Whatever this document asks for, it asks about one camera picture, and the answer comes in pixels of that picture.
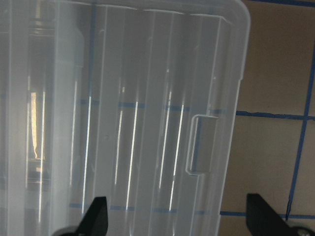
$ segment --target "black object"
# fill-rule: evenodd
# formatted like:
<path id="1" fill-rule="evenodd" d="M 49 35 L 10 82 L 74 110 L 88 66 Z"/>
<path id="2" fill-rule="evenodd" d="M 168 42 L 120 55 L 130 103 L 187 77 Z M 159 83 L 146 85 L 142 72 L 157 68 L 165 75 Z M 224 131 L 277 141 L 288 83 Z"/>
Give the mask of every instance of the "black object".
<path id="1" fill-rule="evenodd" d="M 108 215 L 106 197 L 96 197 L 76 231 L 60 236 L 105 236 L 107 229 Z"/>
<path id="2" fill-rule="evenodd" d="M 315 236 L 304 227 L 289 227 L 259 194 L 248 194 L 246 225 L 253 236 Z"/>

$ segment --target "translucent plastic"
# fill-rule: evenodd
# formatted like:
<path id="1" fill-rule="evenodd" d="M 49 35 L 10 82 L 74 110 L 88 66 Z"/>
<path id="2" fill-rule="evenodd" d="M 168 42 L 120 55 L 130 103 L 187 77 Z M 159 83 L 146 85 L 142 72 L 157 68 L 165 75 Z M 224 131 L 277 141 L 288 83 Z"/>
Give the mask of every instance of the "translucent plastic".
<path id="1" fill-rule="evenodd" d="M 215 236 L 242 3 L 0 3 L 0 235 L 50 236 L 107 196 L 109 236 Z"/>

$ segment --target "plastic latch slot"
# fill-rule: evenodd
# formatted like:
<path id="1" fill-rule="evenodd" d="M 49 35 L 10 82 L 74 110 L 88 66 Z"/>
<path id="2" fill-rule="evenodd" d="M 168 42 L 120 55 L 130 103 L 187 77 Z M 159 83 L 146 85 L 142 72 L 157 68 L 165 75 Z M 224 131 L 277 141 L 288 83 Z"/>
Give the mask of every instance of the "plastic latch slot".
<path id="1" fill-rule="evenodd" d="M 186 171 L 191 175 L 210 172 L 217 117 L 195 115 L 191 120 Z"/>

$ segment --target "metal screw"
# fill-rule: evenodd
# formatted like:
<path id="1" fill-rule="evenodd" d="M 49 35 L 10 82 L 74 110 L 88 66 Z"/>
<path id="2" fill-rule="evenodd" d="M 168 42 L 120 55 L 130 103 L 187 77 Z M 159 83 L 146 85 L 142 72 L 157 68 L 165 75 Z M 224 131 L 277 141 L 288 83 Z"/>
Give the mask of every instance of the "metal screw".
<path id="1" fill-rule="evenodd" d="M 311 236 L 310 233 L 307 230 L 304 229 L 298 229 L 297 233 L 299 236 Z"/>

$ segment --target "plastic bin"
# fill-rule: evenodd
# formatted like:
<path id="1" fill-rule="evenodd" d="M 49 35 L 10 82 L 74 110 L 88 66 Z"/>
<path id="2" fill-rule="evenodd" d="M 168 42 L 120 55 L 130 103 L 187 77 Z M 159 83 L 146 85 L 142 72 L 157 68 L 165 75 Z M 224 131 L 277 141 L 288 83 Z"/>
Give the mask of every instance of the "plastic bin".
<path id="1" fill-rule="evenodd" d="M 250 18 L 238 0 L 0 0 L 0 235 L 107 196 L 109 236 L 214 236 Z"/>

